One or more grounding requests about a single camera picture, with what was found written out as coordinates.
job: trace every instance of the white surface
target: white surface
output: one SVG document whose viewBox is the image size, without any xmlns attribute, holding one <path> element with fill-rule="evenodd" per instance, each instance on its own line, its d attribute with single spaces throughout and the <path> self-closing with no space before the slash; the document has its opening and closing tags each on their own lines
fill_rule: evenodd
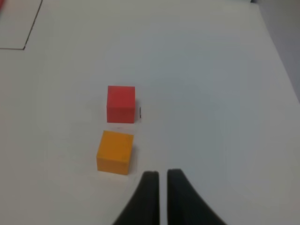
<svg viewBox="0 0 300 225">
<path fill-rule="evenodd" d="M 182 168 L 228 225 L 300 223 L 300 105 L 257 5 L 45 0 L 0 52 L 0 221 L 110 225 L 145 170 Z M 108 85 L 142 122 L 107 125 Z M 104 129 L 135 134 L 129 176 L 96 171 Z"/>
<path fill-rule="evenodd" d="M 41 0 L 5 0 L 0 11 L 0 48 L 23 48 Z"/>
</svg>

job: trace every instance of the orange cube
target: orange cube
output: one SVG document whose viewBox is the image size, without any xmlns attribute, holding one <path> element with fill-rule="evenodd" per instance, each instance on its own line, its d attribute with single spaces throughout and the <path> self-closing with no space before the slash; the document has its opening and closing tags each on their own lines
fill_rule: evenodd
<svg viewBox="0 0 300 225">
<path fill-rule="evenodd" d="M 97 153 L 99 171 L 127 175 L 133 135 L 104 131 Z"/>
</svg>

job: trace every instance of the block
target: block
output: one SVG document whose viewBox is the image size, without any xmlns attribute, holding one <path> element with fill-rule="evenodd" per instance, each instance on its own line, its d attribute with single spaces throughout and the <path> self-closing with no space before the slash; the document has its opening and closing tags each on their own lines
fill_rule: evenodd
<svg viewBox="0 0 300 225">
<path fill-rule="evenodd" d="M 127 175 L 133 138 L 133 135 L 104 131 L 97 153 L 98 171 Z"/>
<path fill-rule="evenodd" d="M 107 122 L 135 122 L 135 87 L 108 86 Z"/>
</svg>

